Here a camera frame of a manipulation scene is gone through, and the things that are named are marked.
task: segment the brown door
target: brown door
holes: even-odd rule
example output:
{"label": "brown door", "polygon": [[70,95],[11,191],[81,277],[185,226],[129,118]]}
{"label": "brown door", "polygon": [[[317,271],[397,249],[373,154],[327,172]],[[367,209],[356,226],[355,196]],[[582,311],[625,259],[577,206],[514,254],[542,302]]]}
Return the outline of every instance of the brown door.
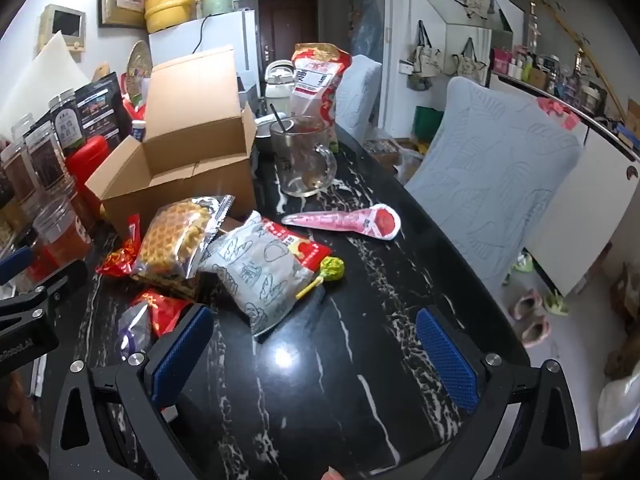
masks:
{"label": "brown door", "polygon": [[264,69],[291,59],[297,43],[318,41],[318,0],[258,0],[258,15]]}

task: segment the lollipop stick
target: lollipop stick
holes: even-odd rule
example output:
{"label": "lollipop stick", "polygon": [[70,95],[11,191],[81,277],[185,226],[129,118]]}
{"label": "lollipop stick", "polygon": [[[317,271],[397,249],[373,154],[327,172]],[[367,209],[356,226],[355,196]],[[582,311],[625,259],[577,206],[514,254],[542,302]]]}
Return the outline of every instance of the lollipop stick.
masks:
{"label": "lollipop stick", "polygon": [[320,285],[322,282],[324,282],[324,276],[322,274],[320,274],[320,276],[318,276],[311,283],[309,283],[309,285],[307,285],[299,293],[296,294],[296,300],[300,300],[301,298],[304,298],[311,289],[313,289],[316,286]]}

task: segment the metal screw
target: metal screw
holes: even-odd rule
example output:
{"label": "metal screw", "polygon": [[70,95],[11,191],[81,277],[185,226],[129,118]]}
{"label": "metal screw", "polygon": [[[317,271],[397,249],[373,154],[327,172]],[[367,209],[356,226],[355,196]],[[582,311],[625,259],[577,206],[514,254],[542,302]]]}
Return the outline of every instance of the metal screw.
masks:
{"label": "metal screw", "polygon": [[484,360],[489,366],[500,366],[502,364],[502,358],[494,353],[487,354]]}
{"label": "metal screw", "polygon": [[547,370],[555,374],[560,371],[560,365],[558,364],[558,361],[554,361],[553,359],[549,359],[549,361],[545,363],[545,366]]}
{"label": "metal screw", "polygon": [[78,361],[73,361],[71,363],[69,370],[71,370],[71,373],[77,374],[78,372],[81,372],[83,368],[84,368],[84,363],[80,359],[78,359]]}
{"label": "metal screw", "polygon": [[138,366],[142,361],[145,360],[145,357],[142,354],[132,354],[127,359],[127,363],[131,366]]}

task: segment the black marble table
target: black marble table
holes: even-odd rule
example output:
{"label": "black marble table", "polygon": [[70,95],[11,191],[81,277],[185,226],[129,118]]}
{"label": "black marble table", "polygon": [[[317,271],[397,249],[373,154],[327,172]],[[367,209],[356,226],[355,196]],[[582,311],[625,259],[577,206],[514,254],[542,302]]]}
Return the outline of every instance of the black marble table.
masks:
{"label": "black marble table", "polygon": [[[398,212],[402,230],[383,242],[299,229],[331,247],[345,261],[346,276],[310,294],[264,341],[252,339],[230,298],[207,280],[201,300],[217,312],[214,335],[172,422],[203,478],[319,480],[328,466],[347,479],[363,478],[452,439],[466,415],[416,338],[415,316],[427,304],[436,303],[482,351],[529,363],[500,309],[439,228],[351,137],[339,138],[334,185],[306,200],[283,195],[274,161],[260,160],[260,212],[277,221],[302,210],[382,202]],[[106,228],[95,241],[92,268],[120,243]],[[92,274],[60,308],[61,343],[49,355],[37,406],[45,438],[70,363],[119,362],[117,320],[141,290],[132,280]],[[118,406],[112,413],[143,468],[126,414]]]}

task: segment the chair backrest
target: chair backrest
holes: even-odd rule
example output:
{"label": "chair backrest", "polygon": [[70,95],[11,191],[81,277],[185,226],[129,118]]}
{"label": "chair backrest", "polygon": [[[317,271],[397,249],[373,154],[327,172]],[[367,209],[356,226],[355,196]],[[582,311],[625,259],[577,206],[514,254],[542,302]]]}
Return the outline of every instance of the chair backrest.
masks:
{"label": "chair backrest", "polygon": [[361,144],[381,81],[381,63],[367,56],[353,56],[335,91],[335,122]]}
{"label": "chair backrest", "polygon": [[406,189],[493,292],[581,150],[536,102],[455,77]]}

